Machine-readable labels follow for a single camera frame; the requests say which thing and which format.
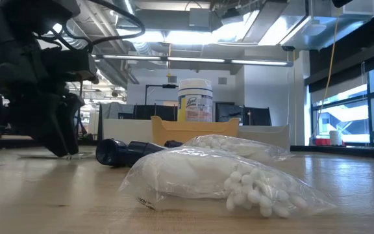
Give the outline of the clear bag cotton swabs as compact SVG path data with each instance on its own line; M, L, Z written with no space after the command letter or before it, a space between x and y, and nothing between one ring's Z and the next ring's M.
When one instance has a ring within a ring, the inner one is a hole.
M138 160L119 191L153 211L289 218L335 205L281 170L226 151L178 147Z

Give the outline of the white plastic bin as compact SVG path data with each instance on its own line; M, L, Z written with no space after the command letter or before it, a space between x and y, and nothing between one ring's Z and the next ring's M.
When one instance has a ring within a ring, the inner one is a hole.
M113 138L126 144L131 141L152 142L151 120L104 119L103 138Z

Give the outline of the vanity pack cotton bag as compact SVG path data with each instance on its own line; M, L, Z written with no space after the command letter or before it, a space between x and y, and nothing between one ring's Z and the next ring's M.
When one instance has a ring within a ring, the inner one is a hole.
M278 146L224 135L197 136L184 143L183 146L224 150L260 163L284 161L293 157L288 150Z

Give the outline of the grey plastic bin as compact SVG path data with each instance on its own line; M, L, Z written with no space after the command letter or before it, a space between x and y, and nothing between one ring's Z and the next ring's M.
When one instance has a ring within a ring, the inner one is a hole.
M238 137L278 146L290 150L289 125L259 126L243 125L238 128Z

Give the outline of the black wide screen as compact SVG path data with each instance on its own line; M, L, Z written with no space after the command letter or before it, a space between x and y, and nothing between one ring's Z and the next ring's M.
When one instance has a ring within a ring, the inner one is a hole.
M177 106L135 105L132 115L135 120L150 120L152 116L159 116L165 121L177 121L177 111Z

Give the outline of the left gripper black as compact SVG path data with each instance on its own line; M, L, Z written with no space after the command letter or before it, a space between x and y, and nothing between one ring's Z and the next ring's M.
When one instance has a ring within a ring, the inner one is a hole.
M78 153L75 117L84 101L66 83L96 83L96 73L85 50L0 49L0 95L10 101L10 125L58 157Z

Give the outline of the long linear ceiling light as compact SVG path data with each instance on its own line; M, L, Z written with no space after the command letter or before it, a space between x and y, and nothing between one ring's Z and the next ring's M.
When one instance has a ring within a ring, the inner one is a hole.
M281 66L292 67L290 61L274 60L245 60L229 58L201 58L201 57L169 57L169 56L143 56L143 55L100 55L93 54L95 59L118 59L118 60L144 60L144 61L162 61L162 62L202 62L212 64L237 64L250 66Z

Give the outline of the black cylindrical object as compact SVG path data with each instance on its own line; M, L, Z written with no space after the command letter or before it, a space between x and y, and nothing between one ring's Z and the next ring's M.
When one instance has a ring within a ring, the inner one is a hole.
M151 142L132 141L127 146L127 152L125 156L126 164L132 166L142 157L165 149L166 147L159 146Z

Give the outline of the yellow plastic bin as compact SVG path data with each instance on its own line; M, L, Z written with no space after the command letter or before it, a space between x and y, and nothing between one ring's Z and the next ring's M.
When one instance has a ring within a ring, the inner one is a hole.
M228 122L171 122L152 116L151 123L153 142L163 146L167 141L185 143L203 135L236 137L240 119L232 118Z

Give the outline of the black reflective screen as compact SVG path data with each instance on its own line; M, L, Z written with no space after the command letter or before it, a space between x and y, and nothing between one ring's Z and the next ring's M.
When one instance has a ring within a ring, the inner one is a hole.
M239 118L240 125L272 126L269 108L253 108L233 103L216 103L215 122L228 122Z

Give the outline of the Lysol wipes canister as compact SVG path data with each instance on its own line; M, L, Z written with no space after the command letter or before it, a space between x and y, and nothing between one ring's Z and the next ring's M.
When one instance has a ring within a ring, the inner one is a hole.
M213 89L209 80L181 80L177 93L179 122L212 122Z

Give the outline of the white paper towel roll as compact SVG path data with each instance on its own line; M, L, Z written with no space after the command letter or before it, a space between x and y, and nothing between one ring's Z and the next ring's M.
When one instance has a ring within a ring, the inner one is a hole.
M329 140L331 146L342 146L342 134L338 130L329 131Z

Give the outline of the grey fabric cover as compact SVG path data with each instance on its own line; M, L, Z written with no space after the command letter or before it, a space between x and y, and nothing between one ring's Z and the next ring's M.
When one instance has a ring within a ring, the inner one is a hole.
M100 104L102 119L133 119L134 105L117 102Z

